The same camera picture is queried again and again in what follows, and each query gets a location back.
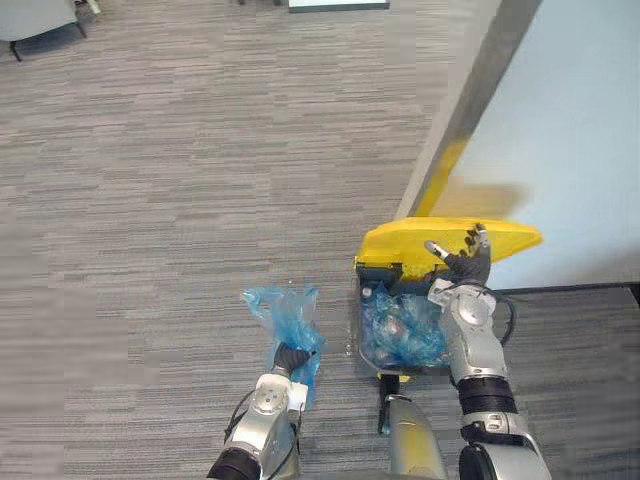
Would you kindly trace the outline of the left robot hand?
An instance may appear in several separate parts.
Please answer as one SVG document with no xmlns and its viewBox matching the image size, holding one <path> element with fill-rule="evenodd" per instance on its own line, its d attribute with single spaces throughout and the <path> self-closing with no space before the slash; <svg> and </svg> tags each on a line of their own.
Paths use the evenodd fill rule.
<svg viewBox="0 0 640 480">
<path fill-rule="evenodd" d="M 313 356 L 313 352 L 290 347 L 286 343 L 280 343 L 275 351 L 271 371 L 286 377 L 303 367 Z"/>
</svg>

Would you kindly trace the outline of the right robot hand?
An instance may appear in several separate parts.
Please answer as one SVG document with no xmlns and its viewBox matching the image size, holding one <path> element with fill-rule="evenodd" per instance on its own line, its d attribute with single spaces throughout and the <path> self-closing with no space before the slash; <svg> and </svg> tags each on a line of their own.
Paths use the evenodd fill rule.
<svg viewBox="0 0 640 480">
<path fill-rule="evenodd" d="M 454 284 L 485 285 L 491 269 L 491 244 L 486 227 L 476 224 L 472 230 L 468 230 L 465 243 L 467 249 L 462 249 L 457 254 L 446 251 L 433 241 L 426 241 L 424 246 L 447 267 L 443 273 L 436 275 L 437 278 Z"/>
</svg>

